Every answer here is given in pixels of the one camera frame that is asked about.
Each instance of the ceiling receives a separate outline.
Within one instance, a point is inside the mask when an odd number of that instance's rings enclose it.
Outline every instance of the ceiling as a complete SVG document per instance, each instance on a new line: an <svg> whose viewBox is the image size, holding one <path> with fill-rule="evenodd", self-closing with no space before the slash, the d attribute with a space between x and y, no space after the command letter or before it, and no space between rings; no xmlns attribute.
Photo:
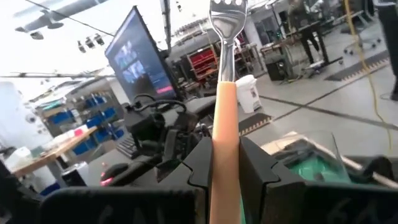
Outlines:
<svg viewBox="0 0 398 224"><path fill-rule="evenodd" d="M82 0L32 1L56 11L63 6ZM165 49L160 0L92 1L104 2L74 14L71 18L112 34L118 29L131 8L137 5L152 37L158 43L158 47ZM209 5L207 1L178 1L182 6L182 12L178 11L175 0L170 1L172 31L199 18L206 17ZM110 43L111 36L104 36L106 43L104 46L88 50L87 53L83 54L78 50L77 41L84 40L88 36L94 36L98 33L97 30L71 19L64 19L62 20L64 25L59 29L51 30L46 27L39 29L44 36L44 40L33 40L29 34L17 32L15 28L42 16L42 8L25 0L5 0L0 8L0 28L3 31L0 44L3 49L1 52L3 54L2 60L6 64L6 66L0 68L0 75L9 72L79 74L82 71L96 70L107 66L108 62L104 57L104 49Z"/></svg>

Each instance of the computer mouse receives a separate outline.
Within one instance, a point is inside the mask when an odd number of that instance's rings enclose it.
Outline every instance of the computer mouse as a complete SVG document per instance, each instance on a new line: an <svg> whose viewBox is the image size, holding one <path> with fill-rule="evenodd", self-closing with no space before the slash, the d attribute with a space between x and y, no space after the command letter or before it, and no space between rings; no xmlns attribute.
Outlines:
<svg viewBox="0 0 398 224"><path fill-rule="evenodd" d="M101 185L108 185L113 180L113 178L126 171L128 167L129 164L127 163L120 163L111 166L101 174Z"/></svg>

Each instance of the fork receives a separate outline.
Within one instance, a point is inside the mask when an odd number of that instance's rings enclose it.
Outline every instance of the fork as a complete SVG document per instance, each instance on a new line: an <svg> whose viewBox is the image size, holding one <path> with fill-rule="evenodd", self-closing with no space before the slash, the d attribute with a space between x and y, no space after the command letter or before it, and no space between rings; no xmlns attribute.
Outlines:
<svg viewBox="0 0 398 224"><path fill-rule="evenodd" d="M210 224L240 223L239 130L234 39L246 22L247 0L211 0L209 18L221 40L213 123Z"/></svg>

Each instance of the keyboard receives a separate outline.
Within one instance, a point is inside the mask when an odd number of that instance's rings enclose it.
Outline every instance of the keyboard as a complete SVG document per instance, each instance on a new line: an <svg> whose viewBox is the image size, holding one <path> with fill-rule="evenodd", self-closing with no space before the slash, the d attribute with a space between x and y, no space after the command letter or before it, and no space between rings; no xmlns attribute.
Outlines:
<svg viewBox="0 0 398 224"><path fill-rule="evenodd" d="M135 159L141 155L141 153L138 152L136 144L131 136L128 136L119 142L116 146L116 149L130 159Z"/></svg>

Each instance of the person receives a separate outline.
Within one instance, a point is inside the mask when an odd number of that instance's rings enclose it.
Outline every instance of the person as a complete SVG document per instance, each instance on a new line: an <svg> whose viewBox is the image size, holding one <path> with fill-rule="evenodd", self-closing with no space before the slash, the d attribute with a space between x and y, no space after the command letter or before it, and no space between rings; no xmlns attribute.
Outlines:
<svg viewBox="0 0 398 224"><path fill-rule="evenodd" d="M309 15L307 11L309 11L308 6L304 3L304 0L290 0L289 1L289 10L287 11L288 15L288 24L291 32L295 30L299 30L301 27L309 25ZM303 45L304 51L307 54L307 57L311 64L315 63L310 46L308 44L308 40L311 41L313 47L318 52L317 61L321 60L322 53L320 51L318 42L315 40L313 35L313 30L311 28L304 29L301 31L301 43Z"/></svg>

